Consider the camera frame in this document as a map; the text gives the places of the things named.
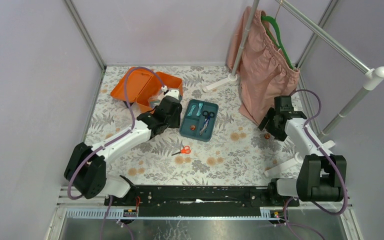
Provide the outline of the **orange medicine box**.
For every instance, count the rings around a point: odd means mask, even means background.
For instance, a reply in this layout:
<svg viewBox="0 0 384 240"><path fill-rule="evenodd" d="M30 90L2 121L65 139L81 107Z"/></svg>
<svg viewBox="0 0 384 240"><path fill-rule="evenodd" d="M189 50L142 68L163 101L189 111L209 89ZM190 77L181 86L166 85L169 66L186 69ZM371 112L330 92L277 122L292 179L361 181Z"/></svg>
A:
<svg viewBox="0 0 384 240"><path fill-rule="evenodd" d="M134 70L133 67L128 71L131 74L120 79L110 96L125 103L137 104L142 113L152 109L149 98L161 92L162 83L170 89L179 89L183 95L183 80L179 77L161 71L153 75L145 69Z"/></svg>

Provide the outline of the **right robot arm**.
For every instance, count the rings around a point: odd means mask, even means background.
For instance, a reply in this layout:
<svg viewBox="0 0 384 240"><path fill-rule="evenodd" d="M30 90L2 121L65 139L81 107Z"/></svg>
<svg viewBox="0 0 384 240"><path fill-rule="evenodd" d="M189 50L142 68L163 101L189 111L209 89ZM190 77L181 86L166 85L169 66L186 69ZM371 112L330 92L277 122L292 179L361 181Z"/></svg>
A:
<svg viewBox="0 0 384 240"><path fill-rule="evenodd" d="M346 159L325 148L307 125L307 117L294 109L290 96L274 98L259 125L277 141L290 139L296 147L295 160L301 164L297 178L273 178L267 191L267 201L281 205L287 197L304 202L340 202L344 198Z"/></svg>

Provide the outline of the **teal small packet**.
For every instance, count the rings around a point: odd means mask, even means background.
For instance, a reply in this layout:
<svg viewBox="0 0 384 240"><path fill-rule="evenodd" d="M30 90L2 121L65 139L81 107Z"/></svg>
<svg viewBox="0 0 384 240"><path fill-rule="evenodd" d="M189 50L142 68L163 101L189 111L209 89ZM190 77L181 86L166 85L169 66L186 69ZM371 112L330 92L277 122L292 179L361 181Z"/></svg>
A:
<svg viewBox="0 0 384 240"><path fill-rule="evenodd" d="M194 112L195 108L196 108L196 105L195 104L191 104L189 109L188 109L188 112L187 112L186 116L187 117L191 117L193 115L193 112Z"/></svg>

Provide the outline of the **black handled scissors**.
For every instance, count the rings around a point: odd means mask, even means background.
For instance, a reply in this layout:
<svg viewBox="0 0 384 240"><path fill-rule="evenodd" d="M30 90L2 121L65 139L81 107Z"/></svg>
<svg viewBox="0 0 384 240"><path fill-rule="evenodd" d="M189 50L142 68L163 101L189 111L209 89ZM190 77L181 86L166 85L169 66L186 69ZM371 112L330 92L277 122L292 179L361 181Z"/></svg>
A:
<svg viewBox="0 0 384 240"><path fill-rule="evenodd" d="M209 126L210 119L211 118L215 118L216 117L216 113L213 112L213 111L204 110L202 112L202 116L204 117L204 122L203 122L203 125L202 125L202 127L201 127L201 129L199 131L199 135L200 136L202 136L206 132L206 130L207 130L208 126Z"/></svg>

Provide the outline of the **orange handled scissors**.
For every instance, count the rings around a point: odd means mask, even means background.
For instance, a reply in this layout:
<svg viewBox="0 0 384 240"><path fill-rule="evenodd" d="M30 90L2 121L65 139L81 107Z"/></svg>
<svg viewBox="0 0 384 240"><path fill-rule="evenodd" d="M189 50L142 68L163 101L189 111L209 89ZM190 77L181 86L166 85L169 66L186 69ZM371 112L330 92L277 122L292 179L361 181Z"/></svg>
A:
<svg viewBox="0 0 384 240"><path fill-rule="evenodd" d="M186 146L183 146L178 152L171 154L171 156L180 155L180 154L190 154L190 153L191 153L191 148L190 146L186 145Z"/></svg>

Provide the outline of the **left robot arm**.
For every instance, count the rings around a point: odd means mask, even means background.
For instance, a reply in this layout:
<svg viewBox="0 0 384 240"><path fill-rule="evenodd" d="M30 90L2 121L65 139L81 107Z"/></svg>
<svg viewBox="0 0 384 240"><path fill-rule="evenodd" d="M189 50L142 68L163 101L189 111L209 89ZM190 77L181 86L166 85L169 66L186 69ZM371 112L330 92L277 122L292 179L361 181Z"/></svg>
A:
<svg viewBox="0 0 384 240"><path fill-rule="evenodd" d="M126 177L108 174L107 168L112 161L166 129L179 128L182 108L180 97L167 95L155 109L134 117L133 125L123 132L92 145L76 145L63 174L68 180L67 196L77 200L104 194L116 197L124 206L132 204L133 183Z"/></svg>

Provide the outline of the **teal small tube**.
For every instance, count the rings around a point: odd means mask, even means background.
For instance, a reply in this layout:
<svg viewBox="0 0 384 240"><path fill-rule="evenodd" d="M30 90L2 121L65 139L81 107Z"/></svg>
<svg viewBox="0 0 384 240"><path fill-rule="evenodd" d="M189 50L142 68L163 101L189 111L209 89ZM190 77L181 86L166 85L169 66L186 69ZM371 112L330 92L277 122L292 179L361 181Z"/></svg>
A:
<svg viewBox="0 0 384 240"><path fill-rule="evenodd" d="M197 110L197 112L196 112L196 116L197 116L197 117L199 117L199 116L201 115L203 105L204 105L203 103L199 103L199 104L198 104L198 110Z"/></svg>

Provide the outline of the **blue plastic tweezers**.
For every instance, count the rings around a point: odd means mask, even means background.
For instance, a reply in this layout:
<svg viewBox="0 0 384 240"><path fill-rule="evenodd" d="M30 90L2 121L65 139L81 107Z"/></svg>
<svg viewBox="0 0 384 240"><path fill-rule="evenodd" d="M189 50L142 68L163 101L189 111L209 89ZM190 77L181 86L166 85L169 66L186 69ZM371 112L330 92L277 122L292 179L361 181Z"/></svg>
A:
<svg viewBox="0 0 384 240"><path fill-rule="evenodd" d="M202 130L200 131L201 134L203 134L206 131L206 129L208 128L209 121L210 121L210 119L205 120L204 126L203 126Z"/></svg>

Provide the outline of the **teal tray insert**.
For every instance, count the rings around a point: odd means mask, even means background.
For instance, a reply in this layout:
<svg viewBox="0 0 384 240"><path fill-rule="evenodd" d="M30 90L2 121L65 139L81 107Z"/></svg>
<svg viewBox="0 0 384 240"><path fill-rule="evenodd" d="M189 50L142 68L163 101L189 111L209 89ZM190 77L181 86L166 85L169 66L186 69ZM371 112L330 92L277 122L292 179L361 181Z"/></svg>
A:
<svg viewBox="0 0 384 240"><path fill-rule="evenodd" d="M198 111L198 104L203 103L203 107L201 109L201 115L196 116L196 113ZM195 109L193 111L192 116L186 116L188 113L189 107L195 104ZM202 101L198 99L192 99L189 101L185 114L183 115L183 119L181 122L181 125L179 127L179 134L182 137L190 138L193 140L198 140L202 142L209 142L212 138L213 130L215 128L215 123L217 119L219 106L216 103L208 102L208 101ZM203 133L203 135L200 135L199 132L203 126L204 123L204 117L202 116L203 111L209 111L209 112L215 112L216 116L215 118L211 118L209 121L208 128L206 132ZM195 125L195 130L190 130L190 126Z"/></svg>

